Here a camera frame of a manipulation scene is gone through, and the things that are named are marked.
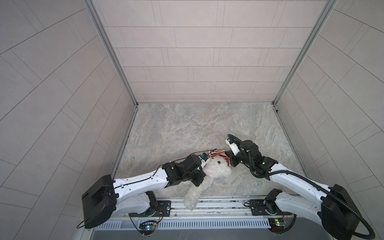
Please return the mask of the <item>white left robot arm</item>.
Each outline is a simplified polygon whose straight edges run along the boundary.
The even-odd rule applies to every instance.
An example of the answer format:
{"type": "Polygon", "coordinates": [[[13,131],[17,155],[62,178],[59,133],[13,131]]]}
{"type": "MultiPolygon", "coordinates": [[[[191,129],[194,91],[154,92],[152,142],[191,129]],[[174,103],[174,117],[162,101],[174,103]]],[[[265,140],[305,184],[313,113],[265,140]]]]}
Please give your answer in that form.
{"type": "Polygon", "coordinates": [[[82,195],[84,222],[80,227],[92,229],[110,217],[126,214],[152,215],[158,206],[154,190],[186,181],[198,187],[206,176],[203,169],[210,160],[206,153],[191,154],[180,163],[169,162],[153,172],[132,178],[102,176],[82,195]]]}

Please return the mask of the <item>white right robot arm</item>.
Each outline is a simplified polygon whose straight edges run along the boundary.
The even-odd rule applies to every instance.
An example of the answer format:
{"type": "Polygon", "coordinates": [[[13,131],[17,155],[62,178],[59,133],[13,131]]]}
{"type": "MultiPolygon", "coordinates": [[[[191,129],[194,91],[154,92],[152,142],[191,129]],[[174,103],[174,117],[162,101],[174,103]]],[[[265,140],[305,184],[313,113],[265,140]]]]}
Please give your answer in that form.
{"type": "Polygon", "coordinates": [[[243,142],[229,135],[226,144],[230,150],[225,154],[232,167],[242,164],[255,178],[273,181],[298,194],[295,197],[279,189],[271,190],[265,198],[268,213],[285,212],[306,218],[320,224],[336,240],[373,239],[376,236],[342,186],[330,187],[301,176],[263,156],[250,140],[243,142]]]}

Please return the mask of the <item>white plush teddy bear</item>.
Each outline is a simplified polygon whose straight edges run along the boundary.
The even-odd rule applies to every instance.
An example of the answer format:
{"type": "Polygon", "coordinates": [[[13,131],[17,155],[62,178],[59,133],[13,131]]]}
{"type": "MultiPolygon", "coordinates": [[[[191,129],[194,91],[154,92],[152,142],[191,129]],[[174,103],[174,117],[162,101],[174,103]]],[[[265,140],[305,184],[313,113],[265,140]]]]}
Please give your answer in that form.
{"type": "Polygon", "coordinates": [[[206,176],[202,184],[199,187],[190,187],[183,199],[184,206],[189,211],[193,211],[195,209],[198,204],[199,197],[205,190],[211,187],[214,180],[228,177],[232,170],[231,167],[218,164],[216,161],[211,159],[210,162],[203,168],[203,172],[206,174],[206,176]]]}

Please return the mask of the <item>red white striped shirt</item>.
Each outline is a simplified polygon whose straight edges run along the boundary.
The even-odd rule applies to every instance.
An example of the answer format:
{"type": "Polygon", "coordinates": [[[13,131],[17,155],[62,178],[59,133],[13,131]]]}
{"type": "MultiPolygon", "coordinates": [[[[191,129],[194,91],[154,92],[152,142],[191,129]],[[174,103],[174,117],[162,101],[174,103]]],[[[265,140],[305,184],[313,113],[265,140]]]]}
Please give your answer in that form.
{"type": "Polygon", "coordinates": [[[212,151],[209,153],[210,158],[218,164],[231,166],[230,157],[225,150],[212,151]]]}

